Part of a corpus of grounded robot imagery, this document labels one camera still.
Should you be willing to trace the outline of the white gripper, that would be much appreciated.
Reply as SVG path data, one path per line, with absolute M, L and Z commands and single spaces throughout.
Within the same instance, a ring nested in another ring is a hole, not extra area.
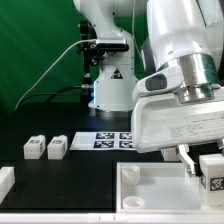
M 131 133 L 133 147 L 140 153 L 177 146 L 178 159 L 195 177 L 188 145 L 224 138 L 224 87 L 214 87 L 212 100 L 182 103 L 177 91 L 183 81 L 178 65 L 141 79 L 132 94 Z

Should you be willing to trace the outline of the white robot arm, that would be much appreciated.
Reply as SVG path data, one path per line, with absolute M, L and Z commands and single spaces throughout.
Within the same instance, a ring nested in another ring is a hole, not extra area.
M 96 32 L 100 53 L 91 112 L 130 113 L 134 148 L 151 152 L 175 148 L 192 176 L 202 165 L 187 152 L 192 145 L 224 138 L 224 87 L 217 70 L 224 45 L 219 0 L 73 0 Z M 115 17 L 145 15 L 148 37 L 142 48 L 154 74 L 133 72 L 134 39 Z

